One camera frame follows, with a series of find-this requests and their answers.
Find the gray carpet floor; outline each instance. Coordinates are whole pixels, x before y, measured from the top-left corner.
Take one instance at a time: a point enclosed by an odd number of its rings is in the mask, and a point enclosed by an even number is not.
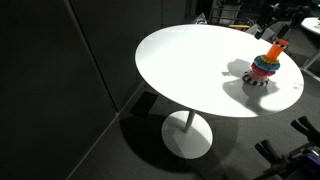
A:
[[[298,29],[290,38],[291,57],[301,66],[315,49]],[[320,70],[319,62],[310,67]],[[301,98],[279,113],[256,118],[228,118],[198,113],[213,131],[213,144],[204,156],[186,160],[173,155],[161,139],[161,125],[166,116],[187,110],[159,95],[148,116],[130,113],[144,91],[158,94],[144,84],[126,108],[108,128],[100,141],[76,169],[71,180],[242,180],[253,179],[270,164],[254,145],[269,139],[279,154],[307,143],[305,136],[290,123],[306,115],[320,130],[320,82],[303,73],[305,88]],[[279,176],[268,178],[281,179]]]

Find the table top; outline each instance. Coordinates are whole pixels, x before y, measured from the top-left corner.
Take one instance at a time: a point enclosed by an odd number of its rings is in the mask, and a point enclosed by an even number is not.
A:
[[[302,74],[285,53],[268,86],[243,83],[254,58],[270,47],[230,28],[180,25],[147,36],[135,58],[146,82],[172,101],[209,114],[256,117],[290,107],[303,92]]]
[[[316,25],[319,25],[319,20],[317,17],[309,17],[309,18],[305,18],[302,23],[301,26],[305,29],[307,29],[308,31],[311,31],[315,34],[320,35],[320,28],[316,28]]]

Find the toy base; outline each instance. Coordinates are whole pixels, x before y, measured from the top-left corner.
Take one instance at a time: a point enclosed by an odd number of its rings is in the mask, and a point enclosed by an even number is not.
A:
[[[268,85],[268,82],[269,82],[268,77],[264,78],[263,80],[255,80],[251,77],[251,74],[252,74],[252,70],[246,71],[242,76],[242,80],[252,86],[266,86],[266,85]]]
[[[184,127],[188,111],[178,111],[170,114],[162,125],[162,139],[168,149],[175,155],[194,159],[208,152],[212,144],[212,131],[208,123],[195,114],[192,125],[187,133]]]

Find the round white table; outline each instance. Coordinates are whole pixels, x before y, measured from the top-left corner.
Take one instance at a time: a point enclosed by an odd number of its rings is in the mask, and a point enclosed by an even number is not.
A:
[[[317,17],[305,18],[301,26],[314,34],[320,35],[320,21]],[[301,70],[307,70],[308,67],[320,57],[320,49],[318,49],[301,67]]]
[[[285,53],[280,54],[281,67],[268,86],[243,83],[242,75],[254,58],[270,47],[250,34],[211,25],[161,29],[139,44],[136,65],[145,81],[190,108],[172,113],[162,125],[162,138],[171,152],[193,159],[210,149],[211,129],[196,111],[256,117],[284,110],[299,99],[303,77]]]

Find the table base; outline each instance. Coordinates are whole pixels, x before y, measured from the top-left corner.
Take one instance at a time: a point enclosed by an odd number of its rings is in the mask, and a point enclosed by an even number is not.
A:
[[[175,155],[194,159],[208,152],[212,144],[212,131],[209,124],[195,114],[192,125],[184,132],[189,111],[177,111],[170,114],[162,125],[162,139]]]

